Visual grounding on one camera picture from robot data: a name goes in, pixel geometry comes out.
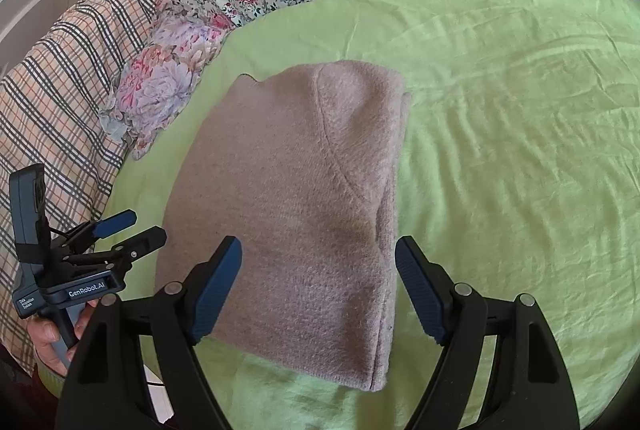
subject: screw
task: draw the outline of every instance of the screw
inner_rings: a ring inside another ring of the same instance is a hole
[[[177,295],[182,291],[182,284],[180,282],[169,282],[166,286],[164,286],[164,292],[167,295]]]
[[[455,292],[460,296],[469,296],[471,295],[473,289],[468,284],[464,282],[458,282],[454,288]]]
[[[105,296],[102,297],[102,300],[100,300],[100,303],[102,305],[113,305],[116,303],[117,299],[118,297],[115,296],[113,293],[107,293]]]
[[[522,295],[520,295],[520,301],[527,307],[532,307],[536,303],[536,299],[533,298],[529,293],[523,293]]]

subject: plaid blanket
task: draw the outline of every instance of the plaid blanket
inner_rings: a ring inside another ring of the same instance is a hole
[[[126,148],[104,134],[98,109],[144,47],[160,1],[81,0],[0,81],[0,340],[25,370],[33,351],[11,301],[9,174],[45,163],[53,228],[100,217]]]

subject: finger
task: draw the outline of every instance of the finger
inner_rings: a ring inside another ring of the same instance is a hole
[[[49,326],[53,327],[52,332],[49,331]],[[31,336],[33,349],[40,361],[61,376],[66,376],[66,366],[63,365],[51,346],[52,342],[60,340],[60,332],[55,324],[48,320],[32,317],[27,324],[27,331],[29,332],[29,336]]]
[[[27,322],[27,332],[33,342],[41,345],[51,344],[60,339],[60,331],[56,325],[46,318],[32,316]]]
[[[74,359],[74,356],[76,355],[76,350],[78,349],[78,345],[74,345],[73,347],[71,347],[67,352],[66,352],[66,359],[69,360],[70,362]]]
[[[74,332],[76,333],[76,338],[78,338],[78,340],[82,338],[82,334],[84,333],[84,330],[89,324],[89,320],[91,318],[91,315],[94,314],[94,311],[95,311],[95,307],[89,304],[87,304],[85,308],[82,309],[82,312],[78,317],[78,321],[74,326]]]

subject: beige sweater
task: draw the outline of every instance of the beige sweater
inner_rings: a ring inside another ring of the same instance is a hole
[[[408,103],[398,73],[363,62],[238,77],[175,182],[157,288],[234,235],[242,267],[212,336],[319,378],[382,388]]]

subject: green bed sheet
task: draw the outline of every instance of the green bed sheet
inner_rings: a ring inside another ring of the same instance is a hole
[[[611,400],[640,348],[640,3],[631,0],[315,0],[232,33],[191,102],[105,216],[162,225],[201,121],[235,78],[356,59],[406,78],[413,102],[399,162],[399,234],[485,296],[540,303],[572,379],[581,423]],[[155,256],[122,297],[151,295]],[[143,344],[158,371],[152,344]],[[465,423],[480,407],[481,374]],[[386,387],[363,393],[220,342],[196,348],[238,430],[400,429],[438,359],[400,287]]]

